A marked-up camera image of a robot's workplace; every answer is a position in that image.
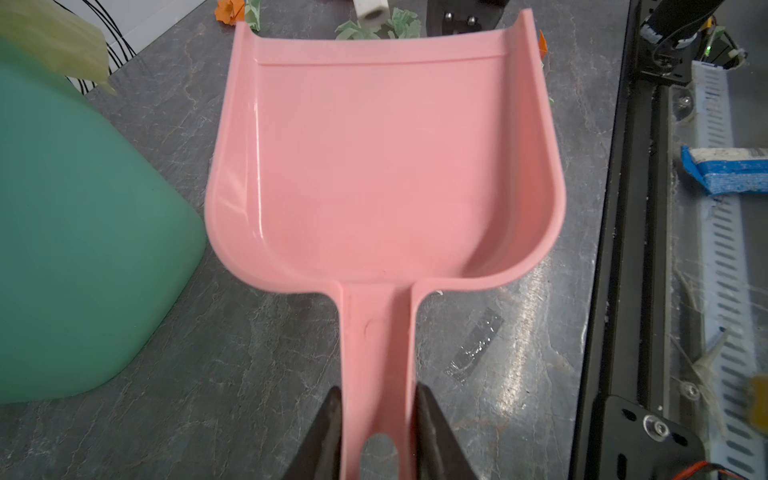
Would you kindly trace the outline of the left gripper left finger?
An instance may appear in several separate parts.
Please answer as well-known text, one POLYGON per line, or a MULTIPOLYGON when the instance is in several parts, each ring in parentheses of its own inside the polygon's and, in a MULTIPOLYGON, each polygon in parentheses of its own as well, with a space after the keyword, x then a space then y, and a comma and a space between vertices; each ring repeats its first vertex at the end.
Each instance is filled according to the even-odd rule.
POLYGON ((338 480, 341 463, 342 393, 333 386, 293 457, 283 480, 338 480))

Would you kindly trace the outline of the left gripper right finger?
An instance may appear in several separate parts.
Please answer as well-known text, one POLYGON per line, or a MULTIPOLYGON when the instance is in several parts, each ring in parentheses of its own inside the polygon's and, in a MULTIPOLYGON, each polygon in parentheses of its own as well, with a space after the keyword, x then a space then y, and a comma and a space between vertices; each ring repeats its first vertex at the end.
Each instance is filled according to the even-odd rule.
POLYGON ((476 480, 432 390, 418 383, 415 396, 418 479, 476 480))

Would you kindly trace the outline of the pink plastic dustpan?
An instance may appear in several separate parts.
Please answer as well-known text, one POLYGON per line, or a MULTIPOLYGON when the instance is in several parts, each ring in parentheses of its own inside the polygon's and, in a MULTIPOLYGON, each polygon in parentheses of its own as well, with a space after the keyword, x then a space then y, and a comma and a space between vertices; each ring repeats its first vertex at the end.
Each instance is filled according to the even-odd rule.
POLYGON ((336 304, 340 478, 359 477, 377 434, 415 477, 420 303, 524 276, 565 206, 531 10, 506 29, 405 40, 236 26, 205 225, 244 283, 336 304))

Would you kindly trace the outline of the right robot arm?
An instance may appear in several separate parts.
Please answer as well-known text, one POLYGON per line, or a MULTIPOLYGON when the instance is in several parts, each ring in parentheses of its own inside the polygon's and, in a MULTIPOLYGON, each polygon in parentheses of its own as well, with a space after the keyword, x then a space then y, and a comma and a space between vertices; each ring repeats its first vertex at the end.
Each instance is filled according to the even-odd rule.
POLYGON ((662 0, 640 24, 639 35, 651 49, 650 61, 671 69, 676 52, 686 49, 723 0, 662 0))

